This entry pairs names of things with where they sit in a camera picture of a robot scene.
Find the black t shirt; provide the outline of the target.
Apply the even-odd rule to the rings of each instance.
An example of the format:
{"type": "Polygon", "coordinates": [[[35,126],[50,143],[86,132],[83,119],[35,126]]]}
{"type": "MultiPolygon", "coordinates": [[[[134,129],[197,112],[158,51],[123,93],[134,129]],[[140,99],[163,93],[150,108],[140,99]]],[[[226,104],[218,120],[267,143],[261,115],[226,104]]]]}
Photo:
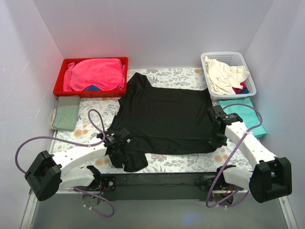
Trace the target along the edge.
{"type": "Polygon", "coordinates": [[[147,153],[160,155],[207,154],[217,150],[209,143],[212,107],[208,89],[153,87],[147,76],[135,73],[127,83],[120,108],[108,131],[126,129],[136,143],[125,149],[130,155],[126,172],[148,166],[147,153]]]}

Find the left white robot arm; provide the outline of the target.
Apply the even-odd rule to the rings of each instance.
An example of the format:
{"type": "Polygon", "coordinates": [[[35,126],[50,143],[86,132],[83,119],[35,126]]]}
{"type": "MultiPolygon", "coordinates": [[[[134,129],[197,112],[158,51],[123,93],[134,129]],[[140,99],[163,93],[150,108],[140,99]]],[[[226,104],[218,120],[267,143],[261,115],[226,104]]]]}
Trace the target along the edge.
{"type": "Polygon", "coordinates": [[[126,130],[100,133],[85,146],[75,146],[62,153],[40,152],[25,173],[25,179],[38,201],[51,198],[58,190],[84,187],[103,189],[106,182],[94,166],[79,168],[82,164],[104,155],[123,157],[123,151],[136,143],[126,130]]]}

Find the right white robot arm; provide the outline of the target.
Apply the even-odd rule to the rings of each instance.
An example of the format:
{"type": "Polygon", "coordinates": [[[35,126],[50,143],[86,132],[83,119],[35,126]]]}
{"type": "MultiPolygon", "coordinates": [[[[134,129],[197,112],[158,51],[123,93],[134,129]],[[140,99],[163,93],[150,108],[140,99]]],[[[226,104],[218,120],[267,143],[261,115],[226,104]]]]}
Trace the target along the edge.
{"type": "Polygon", "coordinates": [[[230,139],[235,144],[231,154],[240,150],[252,167],[251,171],[239,169],[229,165],[228,158],[217,170],[208,196],[216,184],[247,190],[259,203],[292,194],[292,169],[286,157],[278,157],[267,150],[238,114],[226,114],[219,105],[210,107],[207,113],[213,125],[210,143],[220,148],[230,139]]]}

